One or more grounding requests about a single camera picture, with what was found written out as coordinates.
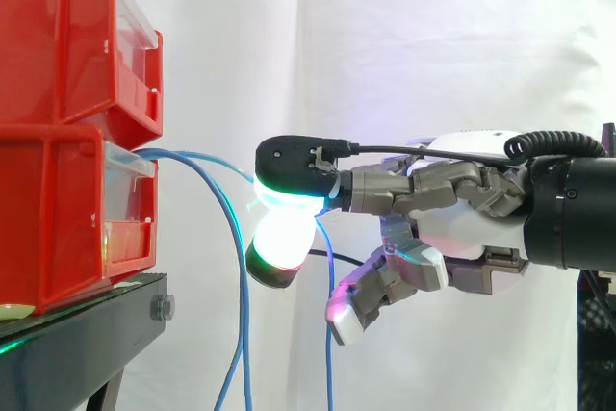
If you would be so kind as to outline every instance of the black shelf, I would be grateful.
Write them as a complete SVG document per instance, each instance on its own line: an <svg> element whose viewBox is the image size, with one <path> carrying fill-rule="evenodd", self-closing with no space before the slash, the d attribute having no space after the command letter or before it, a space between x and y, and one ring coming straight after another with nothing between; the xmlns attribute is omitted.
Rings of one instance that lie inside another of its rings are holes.
<svg viewBox="0 0 616 411"><path fill-rule="evenodd" d="M0 321L0 409L113 410L124 366L165 330L165 274L49 315Z"/></svg>

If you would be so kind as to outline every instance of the green light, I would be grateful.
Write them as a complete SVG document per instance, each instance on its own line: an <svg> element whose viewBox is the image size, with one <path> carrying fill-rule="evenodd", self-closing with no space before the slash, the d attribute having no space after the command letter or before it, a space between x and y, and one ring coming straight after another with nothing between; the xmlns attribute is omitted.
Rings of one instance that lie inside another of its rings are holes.
<svg viewBox="0 0 616 411"><path fill-rule="evenodd" d="M15 341L12 344L8 344L6 346L0 347L0 355L4 355L5 353L8 353L11 350L14 350L17 347L24 345L26 342L28 342L28 341L26 341L26 340Z"/></svg>
<svg viewBox="0 0 616 411"><path fill-rule="evenodd" d="M258 177L254 179L254 191L257 193L259 200L269 209L295 209L307 212L313 216L325 205L324 197L281 193L266 187L259 181Z"/></svg>
<svg viewBox="0 0 616 411"><path fill-rule="evenodd" d="M304 262L316 231L317 223L311 214L296 209L274 209L259 222L252 243L268 264L293 270Z"/></svg>

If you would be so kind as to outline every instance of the red plastic drawer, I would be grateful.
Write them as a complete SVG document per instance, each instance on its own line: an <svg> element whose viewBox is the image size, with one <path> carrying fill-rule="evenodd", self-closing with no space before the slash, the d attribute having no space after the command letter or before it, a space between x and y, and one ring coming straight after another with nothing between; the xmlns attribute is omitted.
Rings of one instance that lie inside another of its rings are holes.
<svg viewBox="0 0 616 411"><path fill-rule="evenodd" d="M94 127L0 126L0 318L43 313L156 263L158 169L135 158Z"/></svg>
<svg viewBox="0 0 616 411"><path fill-rule="evenodd" d="M152 141L162 49L133 0L0 0L0 124L86 123L126 149Z"/></svg>

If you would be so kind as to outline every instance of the white fabric curtain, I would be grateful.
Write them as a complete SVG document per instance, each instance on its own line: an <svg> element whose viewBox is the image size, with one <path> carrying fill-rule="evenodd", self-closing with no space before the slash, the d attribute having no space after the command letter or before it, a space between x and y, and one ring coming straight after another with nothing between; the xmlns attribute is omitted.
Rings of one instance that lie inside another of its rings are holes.
<svg viewBox="0 0 616 411"><path fill-rule="evenodd" d="M156 145L250 169L282 133L405 143L468 129L574 129L605 114L596 0L137 0L165 36L165 136ZM262 210L211 168L249 240ZM377 220L332 214L335 249L368 257ZM238 268L200 180L162 162L158 271L176 318L127 368L117 409L211 409L235 347ZM339 278L349 271L337 267ZM334 347L336 409L577 409L575 271L533 267L494 297L447 289L382 310ZM326 409L326 263L294 286L250 285L256 410ZM244 409L238 370L225 409Z"/></svg>

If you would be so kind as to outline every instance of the blue cable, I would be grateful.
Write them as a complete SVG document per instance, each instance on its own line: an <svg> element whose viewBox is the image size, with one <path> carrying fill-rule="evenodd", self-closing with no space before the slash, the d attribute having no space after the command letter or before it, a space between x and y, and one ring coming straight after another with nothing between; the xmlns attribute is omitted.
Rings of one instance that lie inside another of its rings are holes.
<svg viewBox="0 0 616 411"><path fill-rule="evenodd" d="M329 296L331 297L334 292L334 286L336 284L336 276L334 274L334 250L329 241L329 236L323 225L317 221L317 227L321 232L323 241L325 242L325 249L327 250L327 265L329 266ZM327 332L325 334L325 366L327 369L327 411L334 411L334 387L333 387L333 371L331 364L331 329L327 326Z"/></svg>
<svg viewBox="0 0 616 411"><path fill-rule="evenodd" d="M229 385L231 383L231 379L233 378L233 374L235 369L240 361L240 356L244 358L244 401L245 401L245 409L246 411L252 411L252 395L251 395L251 384L250 384L250 350L249 350L249 326L250 326L250 299L248 294L248 279L246 275L246 266L244 260L244 241L242 239L242 234L240 232L240 226L238 223L237 216L233 207L230 204L229 199L226 197L222 189L218 186L216 181L210 177L197 163L191 161L186 156L178 152L168 151L166 149L159 148L145 148L135 151L136 154L143 156L144 158L149 159L158 159L158 158L167 158L175 160L179 163L182 163L190 168L192 168L210 187L212 193L216 197L218 204L222 208L227 221L229 223L229 227L231 228L231 234L233 235L233 241L235 243L236 251L238 253L238 262L240 265L240 298L241 298L241 315L240 315L240 335L238 336L238 344L236 347L236 352L233 356L233 360L229 367L229 371L227 372L227 376L225 377L222 389L220 390L220 394L218 396L216 410L218 411L224 402L224 398L228 391ZM210 159L206 159L207 161L217 162L218 164L223 164L226 167L231 167L230 164L226 163L220 158L216 158L214 156L207 157ZM243 174L239 169L234 168L240 174Z"/></svg>
<svg viewBox="0 0 616 411"><path fill-rule="evenodd" d="M181 154L182 156L186 158L200 159L201 161L208 161L210 163L215 163L220 166L230 168L234 172L240 174L246 181L250 183L254 183L254 179L252 178L252 175L244 172L239 167L235 167L231 163L225 161L222 158L219 158L218 156L212 156L210 154L203 154L203 153L196 153L194 151L175 151L175 152L178 154Z"/></svg>

